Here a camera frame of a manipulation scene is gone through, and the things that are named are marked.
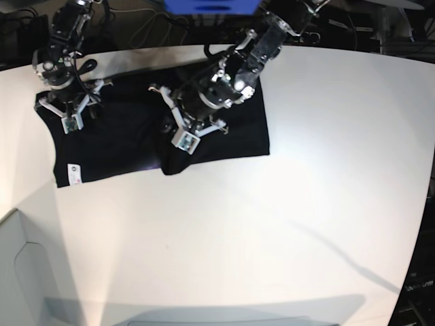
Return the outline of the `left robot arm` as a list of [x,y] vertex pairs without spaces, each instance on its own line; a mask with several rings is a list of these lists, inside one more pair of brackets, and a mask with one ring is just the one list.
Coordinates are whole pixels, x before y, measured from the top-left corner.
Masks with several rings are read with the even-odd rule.
[[228,132],[217,118],[221,109],[248,101],[256,91],[266,64],[276,58],[288,37],[300,37],[327,1],[290,1],[286,8],[267,9],[244,29],[244,37],[226,50],[211,54],[199,68],[175,87],[151,85],[171,110],[173,121],[167,133],[174,147],[193,153],[202,137],[217,130]]

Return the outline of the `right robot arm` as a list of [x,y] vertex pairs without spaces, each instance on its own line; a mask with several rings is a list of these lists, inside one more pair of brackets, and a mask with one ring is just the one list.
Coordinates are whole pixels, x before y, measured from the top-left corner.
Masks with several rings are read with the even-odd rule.
[[54,14],[48,44],[33,54],[34,72],[50,89],[37,103],[60,118],[65,134],[84,127],[83,111],[102,104],[100,91],[107,85],[103,79],[86,83],[81,78],[97,67],[95,59],[77,65],[83,56],[84,31],[92,20],[94,3],[67,1]]

